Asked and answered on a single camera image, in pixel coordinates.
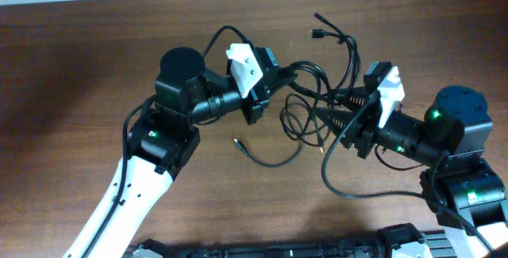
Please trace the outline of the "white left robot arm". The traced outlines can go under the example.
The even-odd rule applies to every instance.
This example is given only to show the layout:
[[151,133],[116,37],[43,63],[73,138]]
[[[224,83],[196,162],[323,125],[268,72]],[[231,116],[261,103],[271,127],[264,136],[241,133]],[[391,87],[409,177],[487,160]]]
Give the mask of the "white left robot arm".
[[237,110],[252,125],[270,96],[297,77],[278,65],[269,48],[231,44],[226,56],[224,76],[208,69],[204,54],[193,48],[162,56],[156,93],[127,115],[111,183],[66,257],[122,256],[198,147],[198,125]]

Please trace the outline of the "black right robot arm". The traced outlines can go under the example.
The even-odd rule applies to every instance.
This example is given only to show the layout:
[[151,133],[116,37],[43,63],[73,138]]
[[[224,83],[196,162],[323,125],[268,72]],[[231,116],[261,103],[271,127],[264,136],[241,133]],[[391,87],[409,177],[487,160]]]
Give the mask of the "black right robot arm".
[[461,257],[493,257],[507,242],[507,189],[483,158],[493,122],[482,94],[468,87],[441,89],[423,119],[396,110],[399,95],[359,88],[345,109],[319,108],[334,144],[364,159],[379,147],[426,167],[420,198]]

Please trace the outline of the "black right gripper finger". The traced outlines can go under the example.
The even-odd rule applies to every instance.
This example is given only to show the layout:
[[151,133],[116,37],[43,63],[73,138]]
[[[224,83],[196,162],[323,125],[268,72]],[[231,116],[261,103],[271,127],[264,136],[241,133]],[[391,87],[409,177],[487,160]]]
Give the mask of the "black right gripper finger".
[[341,91],[341,105],[348,110],[359,110],[371,104],[371,94],[366,87],[346,88]]
[[318,107],[316,116],[339,138],[345,148],[351,148],[356,136],[355,125],[360,117],[360,111],[332,110]]

